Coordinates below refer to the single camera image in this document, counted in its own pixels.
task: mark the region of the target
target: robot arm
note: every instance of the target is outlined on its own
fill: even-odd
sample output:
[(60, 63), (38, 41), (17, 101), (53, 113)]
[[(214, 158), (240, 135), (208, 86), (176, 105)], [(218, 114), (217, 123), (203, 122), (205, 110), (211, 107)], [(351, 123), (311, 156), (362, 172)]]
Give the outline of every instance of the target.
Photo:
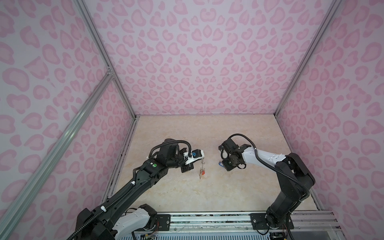
[[(179, 143), (188, 145), (179, 149)], [(67, 239), (114, 240), (139, 228), (152, 229), (157, 212), (147, 204), (119, 219), (129, 206), (146, 190), (168, 173), (169, 168), (181, 168), (181, 172), (193, 169), (193, 163), (204, 158), (200, 149), (191, 151), (190, 144), (182, 140), (166, 139), (152, 148), (149, 158), (133, 170), (133, 178), (111, 198), (93, 211), (84, 209), (77, 217), (76, 230)]]
[(240, 169), (244, 169), (247, 163), (253, 163), (277, 172), (281, 192), (267, 209), (265, 220), (272, 229), (280, 227), (286, 217), (289, 217), (292, 211), (309, 196), (309, 189), (315, 184), (314, 177), (295, 153), (285, 156), (257, 150), (247, 137), (245, 138), (251, 142), (252, 146), (247, 144), (238, 146), (231, 137), (219, 146), (222, 163), (227, 171), (240, 168), (241, 165), (244, 167)]

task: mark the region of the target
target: vent grille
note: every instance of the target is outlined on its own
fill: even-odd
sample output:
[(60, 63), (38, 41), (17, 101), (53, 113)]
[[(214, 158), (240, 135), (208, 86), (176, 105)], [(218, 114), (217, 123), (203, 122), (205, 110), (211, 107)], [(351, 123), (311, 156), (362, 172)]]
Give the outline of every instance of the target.
[[(133, 240), (132, 236), (123, 237), (120, 240)], [(160, 233), (155, 240), (270, 240), (269, 233)]]

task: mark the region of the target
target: pink leopard print wall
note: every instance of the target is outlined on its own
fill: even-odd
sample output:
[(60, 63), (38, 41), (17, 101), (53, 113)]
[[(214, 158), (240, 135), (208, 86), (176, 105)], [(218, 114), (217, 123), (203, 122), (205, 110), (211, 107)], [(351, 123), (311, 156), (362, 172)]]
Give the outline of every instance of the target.
[(66, 239), (101, 203), (131, 121), (110, 83), (10, 239)]
[(346, 1), (278, 117), (348, 240), (384, 236), (383, 12)]
[(331, 0), (87, 0), (136, 114), (273, 113)]
[(105, 75), (71, 0), (0, 3), (0, 218)]

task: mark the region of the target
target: black cable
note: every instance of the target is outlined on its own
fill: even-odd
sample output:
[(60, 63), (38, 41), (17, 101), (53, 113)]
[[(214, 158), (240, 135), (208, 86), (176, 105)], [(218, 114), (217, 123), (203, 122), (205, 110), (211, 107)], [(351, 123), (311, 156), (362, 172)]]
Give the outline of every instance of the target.
[(153, 153), (154, 150), (158, 149), (159, 147), (162, 147), (162, 146), (165, 146), (165, 145), (168, 145), (168, 144), (172, 144), (172, 143), (184, 143), (184, 144), (186, 144), (188, 146), (188, 157), (192, 157), (192, 155), (191, 155), (191, 144), (189, 144), (189, 142), (184, 141), (184, 140), (174, 140), (174, 141), (170, 141), (170, 142), (164, 142), (162, 144), (159, 144), (159, 145), (153, 147), (151, 149), (151, 151), (149, 152), (148, 158), (151, 158), (152, 153)]
[(288, 214), (291, 215), (291, 213), (300, 205), (300, 203), (301, 201), (296, 202), (296, 204), (293, 207), (291, 207)]
[(150, 158), (154, 158), (157, 154), (159, 154), (159, 151), (154, 152)]
[(188, 159), (183, 159), (183, 160), (181, 160), (180, 162), (178, 162), (177, 164), (178, 164), (179, 166), (181, 166), (181, 165), (184, 165), (187, 161), (188, 161)]
[[(115, 203), (117, 203), (118, 201), (120, 201), (123, 197), (125, 197), (125, 195), (131, 191), (131, 189), (133, 188), (134, 186), (134, 183), (136, 181), (136, 171), (140, 169), (139, 167), (135, 168), (133, 170), (133, 178), (131, 180), (131, 184), (128, 186), (128, 188), (119, 196), (115, 199), (115, 201), (113, 202), (110, 202), (108, 205), (105, 206), (105, 210), (108, 210), (108, 208), (110, 208), (111, 206), (114, 206)], [(83, 223), (78, 229), (76, 229), (73, 234), (71, 234), (71, 236), (69, 236), (67, 238), (67, 240), (72, 240), (76, 235), (79, 234), (79, 232), (81, 232), (84, 228), (86, 228), (90, 223), (92, 223), (96, 218), (98, 218), (101, 214), (103, 214), (104, 211), (99, 209), (99, 212), (94, 214), (89, 220), (87, 220), (85, 223)]]
[(224, 158), (224, 157), (223, 157), (223, 152), (224, 152), (224, 149), (221, 149), (220, 157), (221, 157), (221, 159), (223, 159), (223, 160), (227, 160), (227, 159), (229, 158), (229, 154), (227, 153), (227, 151), (225, 151), (225, 152), (227, 153), (227, 157)]
[(245, 168), (247, 167), (247, 164), (246, 164), (246, 163), (240, 163), (240, 164), (241, 164), (241, 165), (244, 165), (244, 167), (243, 167), (243, 168), (240, 168), (239, 165), (237, 165), (237, 168), (238, 168), (238, 169), (245, 169)]
[(291, 229), (289, 229), (289, 216), (290, 216), (290, 214), (287, 214), (286, 219), (285, 219), (286, 227), (287, 227), (287, 232), (288, 232), (289, 237), (291, 238), (291, 240), (294, 240), (294, 238), (292, 236), (292, 233), (291, 233)]
[(133, 240), (137, 240), (134, 232), (132, 232), (132, 237), (133, 237)]
[(262, 163), (264, 166), (266, 166), (267, 168), (271, 169), (272, 171), (275, 171), (277, 172), (278, 174), (281, 174), (283, 175), (284, 177), (288, 178), (289, 180), (291, 180), (292, 182), (296, 183), (297, 185), (299, 185), (302, 189), (304, 189), (305, 191), (305, 195), (301, 197), (301, 199), (299, 200), (300, 202), (302, 202), (304, 199), (306, 199), (307, 197), (309, 197), (310, 195), (310, 191), (308, 190), (307, 187), (305, 187), (301, 182), (299, 182), (297, 179), (294, 179), (293, 177), (285, 174), (283, 171), (281, 171), (280, 169), (277, 169), (275, 168), (274, 166), (271, 166), (269, 165), (268, 163), (264, 162), (260, 157), (259, 157), (259, 154), (257, 153), (257, 149), (256, 149), (256, 146), (255, 144), (252, 142), (252, 140), (250, 140), (247, 136), (241, 134), (241, 133), (235, 133), (235, 134), (232, 134), (228, 139), (234, 137), (234, 136), (241, 136), (243, 138), (245, 138), (248, 142), (251, 143), (252, 147), (255, 149), (255, 156), (256, 156), (256, 159)]
[(257, 222), (256, 222), (256, 231), (260, 234), (260, 235), (267, 235), (267, 233), (269, 232), (269, 226), (268, 226), (268, 229), (267, 229), (267, 231), (265, 232), (265, 233), (261, 233), (261, 232), (259, 232), (259, 230), (257, 230)]
[(133, 210), (137, 210), (136, 208), (134, 208), (134, 207), (130, 207), (130, 208), (128, 208), (125, 212), (124, 212), (124, 216), (126, 216), (127, 215), (127, 213), (133, 213), (133, 212), (129, 212), (128, 210), (129, 209), (133, 209)]

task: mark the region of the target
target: marble floor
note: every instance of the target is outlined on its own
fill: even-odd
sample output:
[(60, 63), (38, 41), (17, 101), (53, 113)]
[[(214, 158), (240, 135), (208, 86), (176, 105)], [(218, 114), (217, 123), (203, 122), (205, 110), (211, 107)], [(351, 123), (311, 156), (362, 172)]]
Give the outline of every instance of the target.
[[(141, 166), (152, 147), (173, 138), (188, 141), (192, 150), (204, 150), (205, 174), (199, 179), (200, 162), (183, 174), (180, 169), (169, 169), (132, 207), (149, 204), (158, 212), (265, 211), (280, 192), (276, 173), (253, 164), (244, 170), (235, 168), (227, 172), (218, 164), (218, 146), (234, 133), (248, 136), (258, 149), (290, 153), (273, 115), (143, 116), (139, 118), (115, 192), (132, 178), (132, 170)], [(232, 139), (239, 146), (248, 143), (241, 137)], [(297, 210), (317, 208), (309, 197)]]

